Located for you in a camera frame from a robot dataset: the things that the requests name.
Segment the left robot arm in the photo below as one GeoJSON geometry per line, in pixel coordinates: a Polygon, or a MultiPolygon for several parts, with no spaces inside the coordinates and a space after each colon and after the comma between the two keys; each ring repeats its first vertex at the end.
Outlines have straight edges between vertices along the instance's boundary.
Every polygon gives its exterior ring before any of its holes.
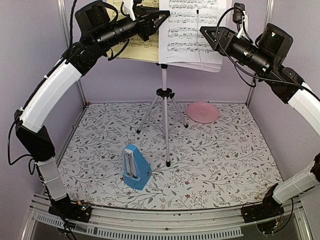
{"type": "Polygon", "coordinates": [[[15,112],[11,131],[27,150],[37,165],[52,205],[63,216],[74,213],[62,183],[54,145],[44,121],[65,92],[85,76],[108,51],[134,36],[149,40],[170,16],[169,10],[143,6],[139,0],[124,2],[124,16],[110,18],[108,10],[115,7],[102,0],[93,1],[79,10],[71,11],[71,21],[76,21],[81,37],[70,42],[68,49],[51,71],[43,78],[24,106],[15,112]]]}

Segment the white sheet music page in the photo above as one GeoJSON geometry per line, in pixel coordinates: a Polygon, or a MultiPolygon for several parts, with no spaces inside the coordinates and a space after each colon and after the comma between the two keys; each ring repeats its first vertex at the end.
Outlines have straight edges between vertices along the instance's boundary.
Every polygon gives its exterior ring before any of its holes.
{"type": "Polygon", "coordinates": [[[158,62],[222,64],[200,33],[201,27],[215,27],[231,0],[160,0],[159,9],[170,11],[158,33],[158,62]]]}

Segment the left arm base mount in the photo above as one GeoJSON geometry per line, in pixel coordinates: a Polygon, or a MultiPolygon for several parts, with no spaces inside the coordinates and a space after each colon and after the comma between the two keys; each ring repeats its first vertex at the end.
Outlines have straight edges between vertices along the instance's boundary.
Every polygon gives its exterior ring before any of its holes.
{"type": "Polygon", "coordinates": [[[91,205],[90,202],[85,202],[84,200],[72,202],[67,195],[61,200],[52,200],[48,213],[63,219],[88,223],[92,213],[91,205]]]}

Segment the lilac music stand with tripod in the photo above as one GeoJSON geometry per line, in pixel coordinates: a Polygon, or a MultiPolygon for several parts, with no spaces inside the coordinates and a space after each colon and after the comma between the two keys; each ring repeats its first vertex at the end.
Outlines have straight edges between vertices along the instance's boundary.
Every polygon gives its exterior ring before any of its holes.
{"type": "Polygon", "coordinates": [[[170,160],[170,144],[169,144],[169,119],[168,119],[168,102],[172,102],[174,107],[177,107],[176,100],[171,97],[172,92],[168,89],[167,80],[168,66],[177,66],[188,69],[196,69],[201,71],[213,72],[217,73],[220,71],[222,64],[209,64],[209,63],[192,63],[192,62],[172,62],[172,63],[159,63],[159,51],[158,51],[158,64],[161,68],[161,76],[162,76],[162,87],[157,90],[157,95],[154,98],[158,100],[158,98],[162,99],[162,136],[165,139],[165,161],[166,165],[171,165],[170,160]]]}

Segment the yellow sheet music page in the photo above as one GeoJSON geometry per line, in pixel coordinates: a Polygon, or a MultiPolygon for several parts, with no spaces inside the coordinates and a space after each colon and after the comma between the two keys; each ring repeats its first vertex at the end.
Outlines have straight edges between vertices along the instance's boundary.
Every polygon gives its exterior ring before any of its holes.
{"type": "MultiPolygon", "coordinates": [[[[108,4],[111,4],[118,10],[118,20],[124,18],[121,14],[120,8],[122,0],[106,0],[108,4]]],[[[140,5],[146,7],[159,7],[159,0],[142,0],[140,5]]],[[[116,13],[111,9],[107,9],[107,12],[111,20],[116,16],[116,13]]],[[[125,45],[125,42],[122,42],[116,46],[113,46],[111,49],[115,54],[117,54],[125,45]]],[[[159,31],[149,37],[149,40],[143,41],[138,35],[131,37],[127,47],[123,52],[118,56],[118,58],[126,58],[147,62],[158,63],[158,51],[159,51],[159,31]]]]}

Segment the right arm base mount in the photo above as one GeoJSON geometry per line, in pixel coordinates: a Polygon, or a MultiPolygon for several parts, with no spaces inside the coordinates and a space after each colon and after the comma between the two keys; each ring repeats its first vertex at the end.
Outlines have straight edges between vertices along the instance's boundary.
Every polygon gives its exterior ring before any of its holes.
{"type": "Polygon", "coordinates": [[[281,203],[278,203],[273,198],[273,192],[277,187],[277,183],[272,186],[265,194],[262,203],[250,203],[241,208],[241,215],[245,223],[265,220],[268,218],[282,215],[285,211],[281,203]]]}

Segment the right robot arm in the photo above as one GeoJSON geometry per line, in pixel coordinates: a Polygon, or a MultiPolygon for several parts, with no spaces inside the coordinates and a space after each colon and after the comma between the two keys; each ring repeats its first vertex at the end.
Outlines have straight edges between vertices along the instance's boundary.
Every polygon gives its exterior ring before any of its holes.
{"type": "MultiPolygon", "coordinates": [[[[215,52],[254,71],[255,78],[266,82],[283,103],[296,110],[316,133],[320,132],[320,99],[297,72],[283,66],[293,44],[288,33],[268,23],[258,38],[258,46],[254,46],[227,27],[202,26],[200,32],[215,52]]],[[[320,156],[316,155],[306,168],[272,186],[265,194],[258,213],[262,218],[269,218],[287,200],[319,183],[320,156]]]]}

